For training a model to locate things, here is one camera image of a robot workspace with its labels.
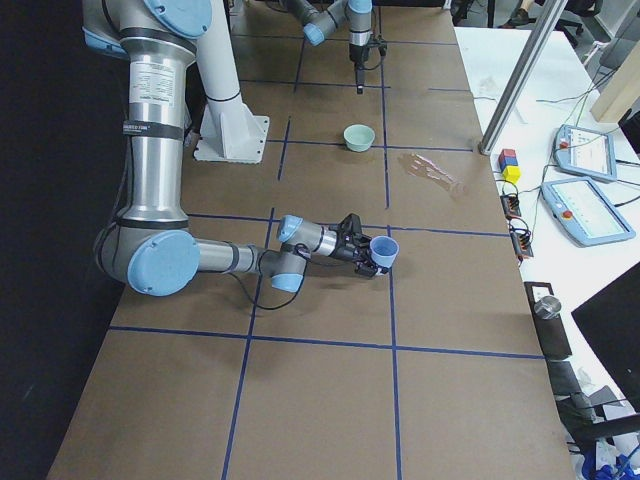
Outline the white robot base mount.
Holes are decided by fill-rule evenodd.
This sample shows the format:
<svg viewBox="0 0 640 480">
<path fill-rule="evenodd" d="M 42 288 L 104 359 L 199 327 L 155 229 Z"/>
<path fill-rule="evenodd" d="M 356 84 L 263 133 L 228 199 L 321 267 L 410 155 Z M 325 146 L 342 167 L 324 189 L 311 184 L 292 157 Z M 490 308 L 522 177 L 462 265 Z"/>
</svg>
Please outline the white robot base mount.
<svg viewBox="0 0 640 480">
<path fill-rule="evenodd" d="M 197 40 L 196 63 L 207 106 L 194 156 L 199 161 L 257 164 L 270 119 L 244 103 L 222 1 L 212 1 L 212 20 Z"/>
</svg>

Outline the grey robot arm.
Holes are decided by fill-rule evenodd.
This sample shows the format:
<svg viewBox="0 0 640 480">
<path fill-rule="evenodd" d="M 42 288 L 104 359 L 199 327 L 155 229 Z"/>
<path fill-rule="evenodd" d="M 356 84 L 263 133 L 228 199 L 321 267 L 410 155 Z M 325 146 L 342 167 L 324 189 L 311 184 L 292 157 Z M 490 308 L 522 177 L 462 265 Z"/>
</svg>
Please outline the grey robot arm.
<svg viewBox="0 0 640 480">
<path fill-rule="evenodd" d="M 139 293 L 167 296 L 199 272 L 264 275 L 295 293 L 313 255 L 351 263 L 366 277 L 390 270 L 398 244 L 365 235 L 353 214 L 334 227 L 287 215 L 275 251 L 191 235 L 180 204 L 188 68 L 198 68 L 206 96 L 198 159 L 258 163 L 269 128 L 242 99 L 222 2 L 87 1 L 83 19 L 89 48 L 129 64 L 128 193 L 96 243 L 105 273 Z"/>
<path fill-rule="evenodd" d="M 306 40 L 313 46 L 320 45 L 343 24 L 348 24 L 349 58 L 354 65 L 356 92 L 363 94 L 365 63 L 374 45 L 373 3 L 369 0 L 340 0 L 334 1 L 324 11 L 319 11 L 306 0 L 283 0 L 279 5 L 301 23 Z"/>
</svg>

